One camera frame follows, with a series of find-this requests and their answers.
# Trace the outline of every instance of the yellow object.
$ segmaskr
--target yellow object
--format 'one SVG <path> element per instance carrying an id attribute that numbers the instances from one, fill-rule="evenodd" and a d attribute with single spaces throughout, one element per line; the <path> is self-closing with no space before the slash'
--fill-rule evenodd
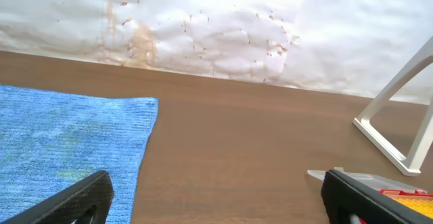
<path id="1" fill-rule="evenodd" d="M 395 198 L 398 203 L 433 219 L 433 200 Z"/>

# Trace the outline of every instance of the white stand leg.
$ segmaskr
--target white stand leg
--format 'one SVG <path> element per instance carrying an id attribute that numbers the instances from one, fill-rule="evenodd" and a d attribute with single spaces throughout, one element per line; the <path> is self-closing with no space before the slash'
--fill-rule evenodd
<path id="1" fill-rule="evenodd" d="M 423 119 L 415 141 L 407 157 L 399 152 L 388 140 L 370 125 L 370 118 L 418 72 L 433 63 L 433 37 L 412 57 L 412 59 L 385 86 L 376 98 L 358 115 L 353 123 L 368 139 L 406 176 L 420 174 L 419 168 L 433 141 L 433 99 Z"/>

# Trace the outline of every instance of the blue towel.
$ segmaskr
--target blue towel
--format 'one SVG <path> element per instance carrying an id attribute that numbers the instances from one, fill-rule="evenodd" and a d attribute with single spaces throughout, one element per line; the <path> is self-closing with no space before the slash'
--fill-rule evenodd
<path id="1" fill-rule="evenodd" d="M 109 172 L 107 223 L 130 223 L 155 98 L 105 99 L 0 85 L 0 222 L 97 170 Z"/>

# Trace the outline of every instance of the white wall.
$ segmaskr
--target white wall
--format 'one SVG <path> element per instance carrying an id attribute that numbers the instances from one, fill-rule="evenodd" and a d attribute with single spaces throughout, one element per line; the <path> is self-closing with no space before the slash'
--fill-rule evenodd
<path id="1" fill-rule="evenodd" d="M 373 97 L 433 35 L 432 3 L 0 0 L 0 49 Z M 395 99 L 428 103 L 432 69 Z"/>

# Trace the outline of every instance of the wooden surface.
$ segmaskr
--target wooden surface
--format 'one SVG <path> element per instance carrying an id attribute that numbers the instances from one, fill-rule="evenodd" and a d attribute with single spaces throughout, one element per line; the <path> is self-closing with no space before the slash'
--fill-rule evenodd
<path id="1" fill-rule="evenodd" d="M 132 223 L 327 223 L 307 169 L 372 173 L 433 191 L 433 156 L 404 177 L 352 119 L 370 99 L 0 51 L 0 83 L 159 97 Z M 425 106 L 390 102 L 373 125 L 407 151 Z"/>

